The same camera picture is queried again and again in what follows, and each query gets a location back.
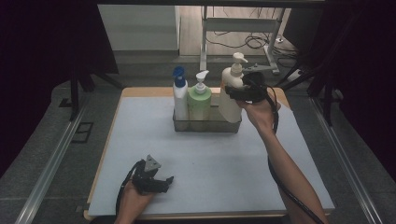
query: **aluminum rail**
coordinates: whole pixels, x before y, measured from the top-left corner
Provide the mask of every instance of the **aluminum rail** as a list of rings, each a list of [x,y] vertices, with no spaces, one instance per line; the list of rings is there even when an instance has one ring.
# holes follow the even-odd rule
[[[367,192],[367,189],[363,186],[361,180],[356,174],[355,169],[353,168],[352,163],[349,161],[349,158],[340,141],[338,140],[334,129],[329,126],[326,120],[323,118],[319,100],[317,98],[310,98],[310,100],[316,110],[316,114],[318,116],[320,124],[322,125],[327,137],[331,142],[335,155],[344,170],[349,185],[350,187],[352,187],[359,203],[361,204],[364,215],[366,215],[367,220],[370,224],[382,224],[383,222],[375,208],[373,200],[371,199],[369,193]]]
[[[43,202],[44,196],[46,195],[47,190],[50,187],[50,183],[52,182],[52,179],[55,176],[59,165],[61,164],[64,153],[66,152],[70,141],[72,140],[73,134],[75,133],[79,122],[84,115],[89,100],[89,94],[84,94],[81,97],[81,109],[76,115],[76,118],[73,121],[69,121],[69,123],[67,124],[61,140],[59,141],[55,150],[52,152],[46,167],[41,172],[40,177],[35,183],[35,186],[30,193],[29,198],[27,199],[24,207],[20,212],[20,215],[17,218],[17,221],[15,222],[16,224],[29,224],[32,223],[33,219],[35,218],[35,214],[37,213],[40,204]]]

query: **person's left hand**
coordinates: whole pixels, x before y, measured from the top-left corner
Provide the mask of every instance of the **person's left hand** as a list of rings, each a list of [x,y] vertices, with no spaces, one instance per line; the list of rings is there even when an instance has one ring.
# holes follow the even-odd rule
[[[122,193],[119,215],[115,224],[133,223],[142,214],[154,195],[155,193],[139,194],[132,181],[128,181]]]

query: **white pump head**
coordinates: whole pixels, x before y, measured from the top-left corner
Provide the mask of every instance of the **white pump head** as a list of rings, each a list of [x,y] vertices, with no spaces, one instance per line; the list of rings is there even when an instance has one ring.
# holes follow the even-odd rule
[[[205,70],[196,75],[198,83],[195,85],[195,92],[198,94],[204,94],[206,92],[206,85],[203,83],[206,75],[209,71]]]
[[[244,58],[243,53],[236,52],[233,55],[233,66],[231,67],[232,74],[239,76],[242,73],[241,63],[247,63],[248,60]]]

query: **blue bottle cap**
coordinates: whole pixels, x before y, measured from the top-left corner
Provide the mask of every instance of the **blue bottle cap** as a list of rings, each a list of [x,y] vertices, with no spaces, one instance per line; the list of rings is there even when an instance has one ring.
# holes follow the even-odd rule
[[[173,77],[175,77],[176,87],[181,88],[186,85],[186,79],[184,78],[184,68],[182,66],[178,66],[175,68]]]

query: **green bottle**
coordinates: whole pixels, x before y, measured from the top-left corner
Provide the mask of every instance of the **green bottle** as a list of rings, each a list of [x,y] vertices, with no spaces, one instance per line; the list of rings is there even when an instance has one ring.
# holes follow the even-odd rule
[[[189,95],[187,97],[187,103],[189,105],[189,118],[190,120],[209,120],[210,117],[210,101],[212,96],[212,90],[208,88],[203,82],[209,71],[203,71],[196,75],[198,83],[189,88]],[[192,128],[196,127],[195,131],[202,131],[203,125],[192,125],[198,124],[199,122],[191,122]]]

